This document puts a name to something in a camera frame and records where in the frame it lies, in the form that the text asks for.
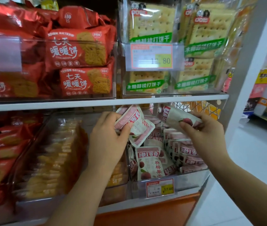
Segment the white label sticker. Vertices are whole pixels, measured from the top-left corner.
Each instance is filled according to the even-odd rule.
[[[167,194],[174,194],[173,178],[166,180],[159,180],[154,182],[146,182],[146,196],[157,197]]]
[[[132,69],[172,69],[172,45],[131,44]]]

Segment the tile floor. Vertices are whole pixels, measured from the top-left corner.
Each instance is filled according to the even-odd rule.
[[[239,127],[228,149],[231,158],[267,184],[267,122],[251,119]],[[200,208],[193,226],[252,225],[216,182]]]

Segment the green label banner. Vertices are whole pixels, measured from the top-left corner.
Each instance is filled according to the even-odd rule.
[[[205,51],[218,49],[224,45],[225,41],[226,38],[221,38],[201,43],[190,44],[187,47],[185,47],[185,55],[194,54],[196,52],[202,54]]]
[[[206,83],[209,83],[210,77],[211,76],[205,76],[205,77],[195,78],[195,79],[191,79],[191,80],[187,80],[187,81],[181,81],[181,82],[176,83],[174,88],[175,89],[184,89],[187,87],[204,85]]]
[[[131,38],[130,42],[136,43],[171,43],[172,32],[156,34],[156,35],[145,35],[140,37]]]
[[[140,82],[140,83],[129,83],[126,86],[126,89],[129,91],[138,91],[144,89],[154,89],[162,86],[164,84],[164,80],[154,80],[148,82]]]

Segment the person's left hand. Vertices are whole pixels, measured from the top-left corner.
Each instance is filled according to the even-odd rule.
[[[122,129],[120,136],[116,134],[114,124],[121,117],[115,112],[103,112],[90,134],[88,167],[109,171],[110,174],[119,162],[126,147],[132,123]]]

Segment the finger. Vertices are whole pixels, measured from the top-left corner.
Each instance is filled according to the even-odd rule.
[[[197,113],[197,112],[190,112],[190,114],[200,118],[204,123],[215,121],[213,117],[205,114],[205,113]]]
[[[118,137],[118,140],[120,141],[121,144],[127,143],[132,126],[133,126],[133,123],[129,122],[127,125],[123,127],[121,134]]]
[[[121,114],[110,112],[107,115],[107,118],[105,119],[103,124],[114,127],[116,120],[118,120],[120,117],[121,117]]]
[[[98,121],[97,121],[97,123],[96,123],[96,125],[95,125],[95,128],[97,128],[97,127],[99,127],[99,126],[101,126],[102,124],[103,124],[103,122],[105,121],[105,119],[106,119],[106,117],[107,117],[107,115],[109,114],[110,112],[103,112],[102,114],[101,114],[101,116],[99,117],[99,119],[98,119]]]
[[[185,122],[180,122],[180,126],[190,138],[193,138],[194,135],[196,134],[196,132],[198,132],[191,125],[189,125]]]

